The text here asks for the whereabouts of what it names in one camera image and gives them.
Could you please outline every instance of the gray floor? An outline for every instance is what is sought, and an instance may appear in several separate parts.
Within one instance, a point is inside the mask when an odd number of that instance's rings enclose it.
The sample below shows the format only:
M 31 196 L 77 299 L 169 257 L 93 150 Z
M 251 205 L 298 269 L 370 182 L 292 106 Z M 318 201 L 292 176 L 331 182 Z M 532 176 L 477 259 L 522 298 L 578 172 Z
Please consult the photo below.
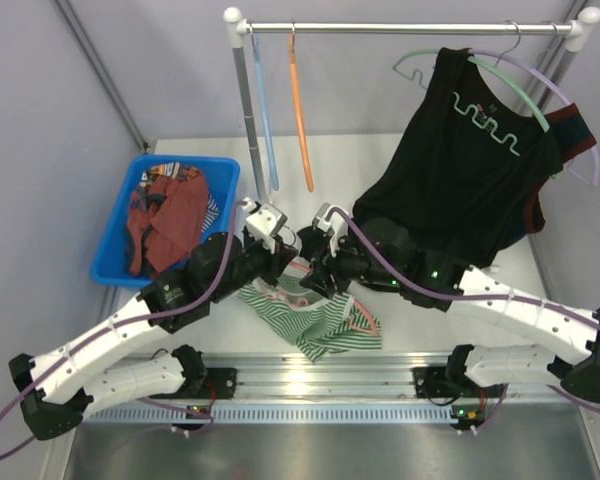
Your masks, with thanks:
M 146 426 L 84 425 L 65 480 L 590 480 L 600 478 L 568 405 L 505 406 L 478 437 L 426 425 L 218 425 L 184 440 Z

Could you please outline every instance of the orange hanger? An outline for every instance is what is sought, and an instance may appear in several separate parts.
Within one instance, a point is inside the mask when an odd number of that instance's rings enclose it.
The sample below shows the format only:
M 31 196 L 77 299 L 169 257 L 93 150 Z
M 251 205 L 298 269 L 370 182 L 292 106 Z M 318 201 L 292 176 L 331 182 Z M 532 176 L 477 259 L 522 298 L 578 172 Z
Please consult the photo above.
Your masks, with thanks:
M 296 110 L 296 123 L 298 124 L 298 139 L 300 140 L 300 152 L 302 153 L 302 164 L 304 176 L 307 179 L 307 188 L 313 192 L 313 176 L 311 175 L 311 164 L 309 163 L 309 150 L 307 148 L 307 135 L 304 131 L 304 115 L 302 114 L 302 102 L 300 101 L 300 83 L 298 82 L 298 67 L 296 67 L 295 35 L 289 35 L 289 66 L 291 68 L 291 90 L 293 91 L 293 106 Z

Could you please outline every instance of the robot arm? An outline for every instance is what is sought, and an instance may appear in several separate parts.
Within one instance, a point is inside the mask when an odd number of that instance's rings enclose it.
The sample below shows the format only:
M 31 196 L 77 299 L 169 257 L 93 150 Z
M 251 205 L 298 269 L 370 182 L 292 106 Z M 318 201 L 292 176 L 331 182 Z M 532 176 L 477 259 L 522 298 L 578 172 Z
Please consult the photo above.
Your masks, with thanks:
M 522 336 L 534 345 L 484 348 L 456 347 L 449 357 L 446 378 L 459 386 L 488 387 L 502 383 L 560 384 L 582 399 L 600 403 L 600 309 L 565 307 L 493 280 L 461 259 L 418 249 L 406 228 L 376 218 L 360 229 L 399 273 L 416 285 L 440 294 L 431 298 L 402 285 L 357 238 L 333 206 L 324 205 L 311 227 L 298 236 L 301 256 L 312 271 L 301 284 L 332 297 L 351 281 L 383 292 L 394 292 L 414 305 L 436 308 L 460 317 L 479 318 Z M 483 298 L 499 295 L 498 298 Z M 524 297 L 529 302 L 514 301 Z M 589 321 L 575 321 L 570 314 Z
M 11 360 L 11 376 L 20 391 L 42 380 L 20 404 L 37 439 L 61 435 L 83 418 L 121 402 L 159 393 L 195 395 L 207 372 L 199 353 L 187 345 L 157 360 L 107 369 L 142 346 L 209 315 L 211 302 L 218 303 L 256 278 L 276 284 L 298 254 L 278 235 L 287 218 L 273 205 L 251 200 L 244 202 L 243 210 L 248 214 L 244 248 L 238 238 L 233 239 L 220 283 L 197 308 L 161 320 L 135 321 L 139 316 L 185 307 L 202 297 L 219 270 L 226 233 L 211 235 L 192 251 L 183 267 L 161 274 L 124 307 L 78 338 L 37 357 L 21 354 Z M 94 340 L 70 354 L 90 338 Z M 67 359 L 64 367 L 46 376 L 63 357 Z

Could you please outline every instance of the clothing rack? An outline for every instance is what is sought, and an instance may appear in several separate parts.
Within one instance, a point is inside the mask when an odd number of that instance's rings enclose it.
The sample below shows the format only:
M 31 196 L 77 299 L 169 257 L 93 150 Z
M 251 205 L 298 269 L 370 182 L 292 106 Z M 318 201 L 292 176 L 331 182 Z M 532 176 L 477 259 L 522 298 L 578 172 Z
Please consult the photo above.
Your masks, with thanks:
M 254 33 L 354 33 L 354 34 L 403 34 L 403 35 L 548 35 L 565 37 L 567 60 L 561 61 L 560 78 L 571 64 L 573 57 L 582 50 L 587 38 L 595 25 L 600 21 L 600 9 L 587 7 L 583 9 L 576 20 L 567 23 L 538 23 L 517 24 L 508 23 L 295 23 L 295 22 L 251 22 L 243 18 L 242 13 L 235 7 L 227 8 L 224 12 L 224 21 L 229 30 L 229 40 L 233 50 L 233 59 L 238 76 L 238 87 L 242 110 L 244 113 L 247 140 L 253 174 L 256 181 L 256 191 L 259 199 L 267 198 L 262 159 L 258 147 L 251 92 L 249 90 L 249 77 L 244 55 L 245 35 Z

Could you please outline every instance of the green hanger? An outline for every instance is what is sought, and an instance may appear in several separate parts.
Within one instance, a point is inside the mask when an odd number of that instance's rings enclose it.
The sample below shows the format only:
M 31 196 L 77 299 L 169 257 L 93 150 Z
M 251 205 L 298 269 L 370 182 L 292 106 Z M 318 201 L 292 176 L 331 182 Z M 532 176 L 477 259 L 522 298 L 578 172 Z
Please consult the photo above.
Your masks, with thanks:
M 398 70 L 398 66 L 400 66 L 400 64 L 402 62 L 404 62 L 407 58 L 410 57 L 415 57 L 418 55 L 429 55 L 429 54 L 437 54 L 440 51 L 440 49 L 426 49 L 426 50 L 414 50 L 413 52 L 409 52 L 406 55 L 403 55 L 402 57 L 400 57 L 400 59 L 393 65 L 393 70 L 395 70 L 396 73 L 398 73 L 399 75 L 402 75 L 403 77 L 405 77 L 408 80 L 413 81 L 416 76 L 419 76 L 419 86 L 421 88 L 424 88 L 425 90 L 427 89 L 427 87 L 424 85 L 423 83 L 423 78 L 424 75 L 422 73 L 421 70 L 416 69 L 413 72 L 413 75 L 411 77 L 409 77 L 408 75 L 402 73 L 400 70 Z M 526 94 L 526 92 L 524 90 L 522 90 L 522 88 L 520 88 L 512 79 L 511 77 L 509 77 L 506 73 L 504 73 L 502 70 L 497 69 L 496 67 L 488 64 L 487 62 L 485 62 L 484 60 L 480 59 L 480 58 L 476 58 L 474 56 L 470 56 L 469 57 L 469 61 L 472 63 L 475 63 L 476 65 L 485 68 L 486 70 L 490 71 L 491 73 L 493 73 L 496 77 L 500 78 L 502 81 L 504 81 L 507 85 L 509 85 L 509 87 L 511 87 L 511 89 L 516 92 L 518 94 L 518 96 L 520 96 L 522 98 L 522 100 L 524 100 L 524 103 L 526 103 L 529 108 L 531 109 L 531 112 L 533 113 L 533 116 L 536 117 L 536 119 L 538 120 L 538 123 L 540 123 L 540 127 L 542 127 L 542 130 L 544 132 L 548 132 L 549 131 L 549 123 L 547 122 L 547 119 L 544 118 L 544 115 L 542 115 L 542 112 L 540 111 L 540 109 L 538 108 L 538 106 L 533 103 L 533 100 L 531 100 L 531 98 L 529 98 L 529 95 Z M 495 135 L 495 132 L 497 131 L 498 128 L 498 122 L 496 122 L 494 119 L 489 118 L 485 123 L 480 123 L 477 119 L 477 116 L 479 114 L 479 110 L 478 107 L 476 105 L 470 104 L 465 110 L 462 110 L 460 108 L 459 101 L 460 101 L 460 95 L 456 92 L 453 92 L 454 96 L 455 96 L 455 101 L 453 104 L 453 108 L 460 113 L 461 115 L 468 115 L 469 112 L 471 112 L 472 110 L 474 111 L 473 116 L 471 117 L 471 121 L 479 128 L 481 129 L 486 129 L 487 126 L 489 124 L 493 125 L 493 129 L 491 130 L 490 134 L 491 134 L 491 138 L 493 138 L 496 142 L 500 143 L 500 144 L 504 144 L 507 140 L 511 140 L 511 145 L 509 146 L 509 151 L 511 153 L 513 153 L 516 156 L 520 156 L 520 154 L 514 150 L 514 146 L 516 145 L 516 143 L 518 143 L 518 138 L 513 135 L 512 133 L 508 133 L 507 135 L 504 136 L 504 138 L 500 139 Z

